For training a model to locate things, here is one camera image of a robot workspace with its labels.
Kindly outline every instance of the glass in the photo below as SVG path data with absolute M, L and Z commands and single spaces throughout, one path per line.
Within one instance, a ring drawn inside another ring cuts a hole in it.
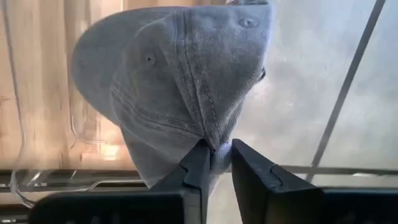
M 246 97 L 233 137 L 276 163 L 308 166 L 374 1 L 274 3 L 267 75 Z
M 357 175 L 316 175 L 313 184 L 327 187 L 384 187 L 396 188 L 397 176 L 376 176 L 371 174 Z
M 207 222 L 209 224 L 242 223 L 232 174 L 223 174 L 220 176 L 218 184 L 209 198 Z
M 397 9 L 397 1 L 386 1 L 322 166 L 398 169 Z

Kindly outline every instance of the stitching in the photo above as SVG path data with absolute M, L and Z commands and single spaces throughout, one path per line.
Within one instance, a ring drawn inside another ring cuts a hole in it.
M 189 103 L 190 103 L 189 107 L 191 108 L 191 111 L 192 111 L 192 113 L 193 113 L 194 116 L 195 116 L 195 120 L 198 121 L 198 118 L 197 118 L 197 116 L 196 116 L 195 110 L 193 109 L 193 106 L 192 106 L 192 105 L 193 105 L 192 99 L 190 98 L 190 95 L 189 95 L 188 90 L 187 90 L 187 89 L 188 89 L 188 88 L 187 88 L 187 82 L 185 81 L 185 79 L 184 79 L 184 77 L 183 77 L 181 62 L 180 62 L 180 60 L 178 59 L 178 55 L 177 55 L 177 19 L 176 19 L 176 16 L 177 16 L 177 14 L 174 14 L 174 16 L 173 16 L 173 19 L 174 19 L 174 29 L 175 29 L 175 38 L 174 38 L 174 43 L 175 43 L 175 45 L 174 45 L 175 56 L 176 56 L 176 58 L 177 58 L 178 65 L 179 65 L 179 67 L 180 67 L 180 75 L 181 75 L 182 82 L 183 82 L 183 84 L 184 84 L 184 92 L 185 92 L 185 94 L 188 96 L 188 101 L 189 101 Z M 184 24 L 183 24 L 183 27 L 185 27 L 184 12 L 182 12 L 182 17 L 183 17 L 183 23 L 184 23 Z M 185 34 L 186 34 L 186 32 L 185 32 L 185 29 L 183 29 L 183 31 L 184 31 L 184 34 L 183 34 L 183 45 L 184 45 L 184 50 L 185 50 Z
M 124 90 L 123 90 L 122 86 L 119 85 L 118 83 L 115 83 L 112 87 L 114 88 L 114 91 L 117 91 L 118 93 L 122 94 L 123 97 L 125 97 L 125 98 L 127 98 L 127 99 L 129 99 L 129 100 L 131 100 L 131 101 L 134 101 L 134 100 L 131 98 L 131 96 L 129 96 L 128 94 L 122 93 L 122 91 L 124 91 Z M 179 122 L 183 122 L 183 123 L 188 123 L 188 124 L 195 125 L 195 123 L 190 122 L 190 121 L 184 121 L 184 120 L 180 120 L 180 119 L 176 119 L 176 118 L 170 118 L 170 117 L 168 117 L 168 116 L 164 116 L 164 115 L 157 114 L 157 113 L 153 113 L 153 112 L 148 112 L 148 111 L 146 111 L 146 110 L 144 110 L 144 111 L 145 111 L 146 113 L 150 113 L 150 114 L 152 114 L 152 115 L 154 115 L 154 116 L 158 116 L 158 117 L 161 117 L 161 118 L 166 118 L 166 119 L 170 119 L 170 120 L 173 120 L 173 121 L 179 121 Z
M 123 94 L 123 93 L 118 92 L 118 90 L 116 90 L 116 89 L 114 89 L 114 88 L 112 88 L 112 89 L 113 89 L 113 91 L 114 91 L 115 94 L 117 94 L 117 95 L 118 95 L 119 97 L 121 97 L 121 98 L 124 98 L 124 94 Z M 133 106 L 132 104 L 130 104 L 129 102 L 127 102 L 127 101 L 122 102 L 121 100 L 119 100 L 119 99 L 117 99 L 117 98 L 115 98 L 115 97 L 113 97 L 113 98 L 114 98 L 114 100 L 118 100 L 119 103 L 122 104 L 122 105 L 125 103 L 126 106 L 128 106 L 130 109 L 132 109 L 133 112 L 134 112 L 138 117 L 140 117 L 140 118 L 142 118 L 142 119 L 144 119 L 144 120 L 146 120 L 146 121 L 149 121 L 149 122 L 154 123 L 154 124 L 159 124 L 159 125 L 168 126 L 168 127 L 170 127 L 170 128 L 175 128 L 175 129 L 177 129 L 177 130 L 184 131 L 184 132 L 191 133 L 191 134 L 193 134 L 193 135 L 199 136 L 198 134 L 196 134 L 196 133 L 194 133 L 194 132 L 191 132 L 191 131 L 188 131 L 188 130 L 186 130 L 186 129 L 182 129 L 182 128 L 175 127 L 175 126 L 172 126 L 172 125 L 169 125 L 169 124 L 164 124 L 164 123 L 160 123 L 160 122 L 156 122 L 156 121 L 153 121 L 153 120 L 151 120 L 151 119 L 148 119 L 148 118 L 146 118 L 145 116 L 143 116 L 143 115 L 141 115 L 140 113 L 138 113 L 138 111 L 134 108 L 134 106 Z M 123 107 L 121 107 L 121 109 L 124 110 L 124 111 L 127 112 L 127 113 L 130 112 L 130 111 L 127 111 L 126 109 L 124 109 Z
M 192 28 L 192 30 L 193 30 L 192 14 L 191 14 L 191 28 Z M 193 52 L 194 52 L 194 54 L 195 54 L 195 61 L 198 62 L 197 65 L 198 65 L 199 71 L 200 71 L 200 73 L 201 73 L 202 69 L 201 69 L 201 67 L 200 67 L 200 63 L 199 63 L 199 60 L 198 60 L 198 50 L 195 48 L 195 44 L 192 44 L 192 45 L 193 45 L 193 48 L 194 48 L 194 51 L 193 51 Z M 210 100 L 211 113 L 213 114 L 213 122 L 214 122 L 214 124 L 215 124 L 217 130 L 220 130 L 220 128 L 219 128 L 219 126 L 218 126 L 218 123 L 216 122 L 216 113 L 215 113 L 215 109 L 214 109 L 214 101 L 213 101 L 213 99 L 212 99 L 212 97 L 211 97 L 211 95 L 210 95 L 210 91 L 209 91 L 209 87 L 208 87 L 207 80 L 205 79 L 204 76 L 202 76 L 202 77 L 204 78 L 204 79 L 203 79 L 203 81 L 204 81 L 203 83 L 205 84 L 207 96 L 208 96 L 208 98 L 209 98 L 209 100 Z
M 145 145 L 147 145 L 147 146 L 149 146 L 149 147 L 155 149 L 154 152 L 155 152 L 157 155 L 162 156 L 162 157 L 167 157 L 168 160 L 171 161 L 171 160 L 170 160 L 170 156 L 169 156 L 167 153 L 163 152 L 162 149 L 159 150 L 159 149 L 154 148 L 153 146 L 149 145 L 145 139 L 142 139 L 140 136 L 137 136 L 136 134 L 134 134 L 134 133 L 133 133 L 130 129 L 128 129 L 127 127 L 123 126 L 123 127 L 121 127 L 121 130 L 122 130 L 122 135 L 123 135 L 123 136 L 127 136 L 127 135 L 128 135 L 128 136 L 134 136 L 135 138 L 138 138 L 139 141 L 143 142 Z
M 127 111 L 126 109 L 124 109 L 124 108 L 121 108 L 124 112 L 126 112 L 126 113 L 129 113 L 130 111 Z M 147 120 L 147 121 L 149 121 L 150 123 L 154 123 L 154 124 L 159 124 L 159 123 L 156 123 L 156 122 L 154 122 L 154 121 L 151 121 L 151 120 L 148 120 L 148 119 L 145 119 L 145 118 L 142 118 L 142 119 L 144 119 L 144 120 Z M 148 128 L 152 128 L 152 129 L 155 129 L 155 130 L 159 130 L 158 128 L 156 128 L 156 127 L 153 127 L 153 126 L 149 126 L 149 125 L 146 125 Z M 177 134 L 177 133 L 171 133 L 171 132 L 168 132 L 167 134 L 172 134 L 172 135 L 174 135 L 174 136 L 178 136 L 178 137 L 181 137 L 181 138 L 186 138 L 186 139 L 189 139 L 189 140 L 194 140 L 194 141 L 196 141 L 196 139 L 193 139 L 193 138 L 190 138 L 190 137 L 187 137 L 187 136 L 183 136 L 183 135 L 181 135 L 181 134 Z
M 184 54 L 185 54 L 185 58 L 187 59 L 187 64 L 188 64 L 188 68 L 189 68 L 189 75 L 191 76 L 193 87 L 195 88 L 195 96 L 197 98 L 198 107 L 199 107 L 200 122 L 201 122 L 201 126 L 203 127 L 202 131 L 203 131 L 203 134 L 206 134 L 205 122 L 204 122 L 203 115 L 202 115 L 201 109 L 200 109 L 200 104 L 199 104 L 198 88 L 196 86 L 195 79 L 194 79 L 193 74 L 192 74 L 192 67 L 191 67 L 191 64 L 189 62 L 188 54 L 187 54 L 187 41 L 186 41 L 186 38 L 185 38 L 185 36 L 187 35 L 187 31 L 185 29 L 187 27 L 185 25 L 186 24 L 185 15 L 186 15 L 186 13 L 189 13 L 189 12 L 190 11 L 183 11 L 184 31 L 185 31 L 185 33 L 184 33 Z

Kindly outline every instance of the cap brim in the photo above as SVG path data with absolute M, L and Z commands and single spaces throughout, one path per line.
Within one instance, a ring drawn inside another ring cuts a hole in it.
M 71 76 L 75 85 L 103 116 L 118 123 L 112 111 L 110 88 L 123 51 L 139 29 L 184 7 L 152 7 L 124 11 L 91 26 L 75 46 Z

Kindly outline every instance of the cap seam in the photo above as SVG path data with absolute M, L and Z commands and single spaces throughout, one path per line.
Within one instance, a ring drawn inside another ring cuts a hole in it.
M 134 136 L 135 138 L 137 138 L 138 141 L 140 141 L 140 142 L 144 143 L 145 145 L 147 145 L 147 146 L 152 147 L 152 148 L 155 149 L 154 146 L 151 146 L 150 144 L 148 144 L 148 143 L 145 141 L 145 139 L 142 139 L 142 138 L 140 138 L 139 136 L 137 136 L 136 134 L 134 134 L 134 133 L 133 133 L 132 131 L 130 131 L 127 127 L 125 127 L 125 125 L 120 125 L 120 129 L 121 129 L 121 132 L 122 132 L 123 137 L 124 137 L 125 135 Z M 168 160 L 169 162 L 174 162 L 173 160 L 170 160 L 170 156 L 168 156 L 167 154 L 164 154 L 162 151 L 160 151 L 160 150 L 158 150 L 158 149 L 155 149 L 154 152 L 155 152 L 157 155 L 159 155 L 159 156 L 166 157 L 167 160 Z
M 126 113 L 128 113 L 128 112 L 130 112 L 130 111 L 127 111 L 126 109 L 124 109 L 124 108 L 121 108 L 124 112 L 126 112 Z M 184 129 L 179 129 L 179 128 L 176 128 L 176 127 L 173 127 L 173 126 L 168 126 L 168 125 L 166 125 L 166 124 L 160 124 L 160 123 L 157 123 L 157 122 L 154 122 L 154 121 L 151 121 L 151 120 L 148 120 L 148 119 L 145 119 L 145 118 L 143 118 L 143 117 L 140 117 L 140 118 L 142 118 L 142 119 L 144 119 L 144 120 L 146 120 L 146 121 L 149 121 L 149 122 L 151 122 L 151 123 L 154 123 L 154 124 L 158 124 L 158 125 L 161 125 L 161 126 L 167 126 L 168 128 L 173 128 L 173 129 L 176 129 L 176 130 L 179 130 L 179 131 L 183 131 L 183 132 L 188 132 L 188 131 L 186 131 L 186 130 L 184 130 Z M 151 126 L 151 125 L 146 125 L 148 128 L 152 128 L 152 129 L 156 129 L 156 130 L 158 130 L 158 128 L 156 128 L 156 127 L 153 127 L 153 126 Z M 196 139 L 194 139 L 194 138 L 190 138 L 190 137 L 187 137 L 187 136 L 184 136 L 184 135 L 182 135 L 182 134 L 178 134 L 178 133 L 169 133 L 169 134 L 172 134 L 172 135 L 174 135 L 174 136 L 178 136 L 178 137 L 181 137 L 181 138 L 186 138 L 186 139 L 189 139 L 189 140 L 196 140 Z
M 131 98 L 131 96 L 122 93 L 123 90 L 122 90 L 121 88 L 120 88 L 120 89 L 119 89 L 119 88 L 116 89 L 115 85 L 118 86 L 118 87 L 121 87 L 118 83 L 114 82 L 114 85 L 113 85 L 114 91 L 117 91 L 118 93 L 120 93 L 121 95 L 123 95 L 123 97 L 125 97 L 125 98 L 127 98 L 127 99 L 133 101 L 133 99 Z M 167 116 L 163 116 L 163 115 L 161 115 L 161 114 L 157 114 L 157 113 L 153 113 L 153 112 L 148 112 L 148 111 L 145 110 L 144 108 L 143 108 L 142 110 L 145 111 L 145 113 L 149 113 L 149 114 L 151 114 L 151 115 L 153 115 L 153 116 L 158 116 L 158 117 L 160 117 L 160 118 L 165 118 L 165 119 L 170 119 L 170 120 L 173 120 L 173 121 L 178 121 L 178 122 L 183 122 L 183 123 L 188 123 L 188 124 L 191 124 L 191 125 L 195 125 L 195 123 L 190 122 L 190 121 L 184 121 L 184 120 L 181 120 L 181 119 L 175 119 L 175 118 L 170 118 L 170 117 L 167 117 Z
M 192 17 L 193 17 L 193 13 L 191 12 L 191 13 L 190 13 L 191 31 L 194 30 L 194 28 L 193 28 L 193 22 L 192 22 L 192 20 L 193 20 Z M 196 47 L 195 47 L 193 37 L 192 37 L 192 48 L 193 48 L 193 54 L 194 54 L 194 56 L 195 56 L 195 61 L 197 62 L 198 70 L 199 70 L 199 72 L 201 73 L 202 69 L 201 69 L 201 66 L 200 66 L 200 62 L 199 62 L 199 60 L 198 60 L 198 54 L 197 54 L 198 51 L 197 51 L 197 49 L 196 49 Z M 215 113 L 215 108 L 214 108 L 214 101 L 213 101 L 213 99 L 212 99 L 212 97 L 211 97 L 211 95 L 210 95 L 210 91 L 209 91 L 209 87 L 208 87 L 208 83 L 207 83 L 206 77 L 202 76 L 202 79 L 203 79 L 203 84 L 204 84 L 204 86 L 205 86 L 205 88 L 206 88 L 206 92 L 207 92 L 206 94 L 207 94 L 207 96 L 208 96 L 208 98 L 209 98 L 209 101 L 210 101 L 210 106 L 211 106 L 211 113 L 212 113 L 213 122 L 214 122 L 214 124 L 215 124 L 215 126 L 216 126 L 216 129 L 219 131 L 220 129 L 219 129 L 218 123 L 216 122 L 216 113 Z M 204 129 L 205 129 L 205 132 L 206 132 L 207 135 L 208 135 L 207 137 L 210 137 L 209 132 L 207 131 L 207 128 L 206 128 L 206 125 L 205 125 L 205 120 L 203 119 L 203 115 L 202 115 L 202 120 L 203 120 L 203 127 L 204 127 Z
M 119 91 L 118 91 L 117 89 L 115 89 L 114 87 L 112 87 L 112 90 L 113 90 L 113 93 L 117 94 L 120 98 L 123 98 L 123 97 L 124 97 L 124 94 L 121 93 L 121 92 L 119 92 Z M 132 104 L 130 104 L 128 101 L 123 101 L 123 102 L 122 102 L 122 101 L 120 101 L 118 98 L 115 98 L 115 97 L 113 97 L 113 99 L 114 99 L 114 100 L 118 100 L 119 103 L 122 104 L 122 105 L 124 105 L 124 106 L 128 106 L 130 109 L 132 109 L 132 112 L 134 112 L 134 113 L 137 115 L 137 117 L 139 117 L 139 118 L 141 118 L 141 119 L 144 119 L 144 120 L 146 120 L 146 121 L 148 121 L 148 122 L 150 122 L 150 123 L 154 123 L 154 124 L 158 124 L 158 125 L 162 125 L 162 126 L 167 126 L 167 127 L 174 128 L 174 129 L 177 129 L 177 130 L 179 130 L 179 131 L 183 131 L 183 132 L 186 132 L 186 133 L 190 133 L 190 134 L 193 134 L 193 135 L 199 137 L 199 135 L 198 135 L 197 133 L 194 133 L 194 132 L 191 132 L 191 131 L 188 131 L 188 130 L 186 130 L 186 129 L 182 129 L 182 128 L 179 128 L 179 127 L 175 127 L 175 126 L 172 126 L 172 125 L 169 125 L 169 124 L 164 124 L 164 123 L 156 122 L 156 121 L 153 121 L 153 120 L 151 120 L 151 119 L 146 118 L 145 116 L 140 115 L 140 113 L 137 112 L 137 110 L 135 109 L 135 107 L 134 107 Z M 124 110 L 124 111 L 127 112 L 127 113 L 128 113 L 128 112 L 131 112 L 131 111 L 127 111 L 123 106 L 121 107 L 121 109 Z
M 182 69 L 181 69 L 181 62 L 180 62 L 180 60 L 178 60 L 178 56 L 177 56 L 177 19 L 176 19 L 176 16 L 177 16 L 177 13 L 174 13 L 173 14 L 173 20 L 174 20 L 174 30 L 175 30 L 175 37 L 174 37 L 174 43 L 175 43 L 175 45 L 174 45 L 174 51 L 175 51 L 175 56 L 177 57 L 177 62 L 178 62 L 178 66 L 179 66 L 179 70 L 180 70 L 180 74 L 181 74 L 181 79 L 182 79 L 182 82 L 183 82 L 183 84 L 184 84 L 184 88 L 183 88 L 183 90 L 184 90 L 184 92 L 185 92 L 185 94 L 188 96 L 188 101 L 189 101 L 189 107 L 190 107 L 190 109 L 191 109 L 191 111 L 192 111 L 192 114 L 195 116 L 195 121 L 197 122 L 198 121 L 198 118 L 197 118 L 197 115 L 196 115 L 196 113 L 195 113 L 195 110 L 193 109 L 193 102 L 192 102 L 192 99 L 189 97 L 189 94 L 188 94 L 188 90 L 187 90 L 187 83 L 186 83 L 186 81 L 185 81 L 185 79 L 183 78 L 183 74 L 182 74 Z
M 189 61 L 189 59 L 188 59 L 188 54 L 187 54 L 187 51 L 188 51 L 188 49 L 187 49 L 187 38 L 188 38 L 188 35 L 187 35 L 187 29 L 188 29 L 188 27 L 186 26 L 186 24 L 187 24 L 187 18 L 185 17 L 186 15 L 186 13 L 189 13 L 190 12 L 190 10 L 184 10 L 184 11 L 182 11 L 182 17 L 183 17 L 183 27 L 184 27 L 184 38 L 183 38 L 183 48 L 184 48 L 184 55 L 185 55 L 185 58 L 186 58 L 186 60 L 187 60 L 187 65 L 188 65 L 188 69 L 189 69 L 189 75 L 190 75 L 190 77 L 191 77 L 191 79 L 192 79 L 192 86 L 194 87 L 194 92 L 195 92 L 195 96 L 196 96 L 196 98 L 197 98 L 197 102 L 198 102 L 198 107 L 199 107 L 199 113 L 198 113 L 198 115 L 200 116 L 199 117 L 199 120 L 197 120 L 198 121 L 198 123 L 201 123 L 201 130 L 202 130 L 202 132 L 205 134 L 205 133 L 207 133 L 207 131 L 206 131 L 206 128 L 205 128 L 205 122 L 204 122 L 204 119 L 203 119 L 203 115 L 202 115 L 202 112 L 201 112 L 201 109 L 200 109 L 200 105 L 199 105 L 199 96 L 198 96 L 198 91 L 197 91 L 197 86 L 196 86 L 196 83 L 195 83 L 195 79 L 194 79 L 194 77 L 193 77 L 193 74 L 192 74 L 192 67 L 191 67 L 191 63 L 190 63 L 190 61 Z

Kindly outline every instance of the gray baseball cap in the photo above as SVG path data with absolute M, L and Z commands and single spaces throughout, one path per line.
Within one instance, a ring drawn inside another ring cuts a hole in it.
M 272 20 L 267 1 L 233 4 L 120 12 L 75 46 L 77 88 L 121 128 L 149 187 L 200 139 L 214 153 L 213 184 L 229 165 L 229 135 L 264 74 Z

